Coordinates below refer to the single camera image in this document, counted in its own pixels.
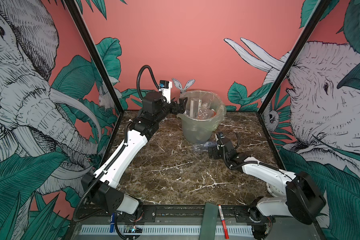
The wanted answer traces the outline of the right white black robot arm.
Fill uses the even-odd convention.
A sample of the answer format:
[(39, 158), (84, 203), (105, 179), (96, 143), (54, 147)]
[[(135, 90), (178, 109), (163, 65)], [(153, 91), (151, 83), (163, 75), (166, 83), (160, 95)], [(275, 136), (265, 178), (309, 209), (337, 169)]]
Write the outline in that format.
[(232, 141), (219, 132), (216, 145), (209, 148), (211, 158), (222, 159), (231, 171), (258, 178), (276, 191), (271, 198), (258, 197), (248, 205), (248, 215), (254, 223), (266, 217), (293, 217), (300, 223), (311, 225), (327, 201), (312, 177), (273, 167), (245, 153), (239, 153)]

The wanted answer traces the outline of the red label cola bottle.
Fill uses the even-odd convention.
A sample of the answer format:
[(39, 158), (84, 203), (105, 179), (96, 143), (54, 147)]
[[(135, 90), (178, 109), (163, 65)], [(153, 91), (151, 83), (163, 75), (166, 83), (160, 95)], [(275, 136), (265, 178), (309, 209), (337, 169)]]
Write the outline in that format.
[(216, 115), (216, 112), (213, 109), (201, 108), (198, 111), (197, 119), (198, 120), (208, 120), (208, 119), (213, 118), (215, 115)]

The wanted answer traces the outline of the large clear square bottle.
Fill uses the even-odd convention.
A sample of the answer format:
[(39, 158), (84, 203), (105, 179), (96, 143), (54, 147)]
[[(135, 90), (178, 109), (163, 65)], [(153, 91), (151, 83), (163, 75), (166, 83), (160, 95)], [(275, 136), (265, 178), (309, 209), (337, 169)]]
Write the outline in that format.
[(197, 119), (199, 115), (199, 110), (202, 106), (202, 100), (198, 98), (192, 98), (190, 103), (190, 118)]

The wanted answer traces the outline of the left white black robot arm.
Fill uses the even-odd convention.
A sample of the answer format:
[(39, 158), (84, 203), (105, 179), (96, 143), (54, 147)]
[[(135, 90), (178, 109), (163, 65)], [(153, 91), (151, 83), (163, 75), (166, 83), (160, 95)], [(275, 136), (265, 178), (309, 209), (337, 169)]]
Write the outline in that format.
[(79, 216), (79, 210), (86, 200), (100, 207), (106, 213), (122, 212), (139, 221), (143, 216), (143, 203), (117, 189), (121, 177), (137, 153), (148, 143), (159, 129), (159, 123), (168, 114), (183, 114), (187, 98), (178, 101), (165, 97), (162, 92), (149, 92), (142, 99), (143, 107), (138, 115), (124, 129), (124, 140), (108, 160), (82, 179), (85, 190), (73, 213), (73, 221), (80, 222), (93, 216)]

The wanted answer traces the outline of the clear bottle white cap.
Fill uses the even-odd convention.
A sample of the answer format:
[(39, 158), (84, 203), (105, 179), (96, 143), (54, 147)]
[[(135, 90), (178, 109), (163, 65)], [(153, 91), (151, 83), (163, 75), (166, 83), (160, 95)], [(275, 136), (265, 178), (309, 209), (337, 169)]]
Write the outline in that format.
[(193, 145), (193, 150), (197, 153), (207, 152), (209, 148), (213, 148), (216, 145), (215, 142), (207, 141), (205, 143), (198, 143)]

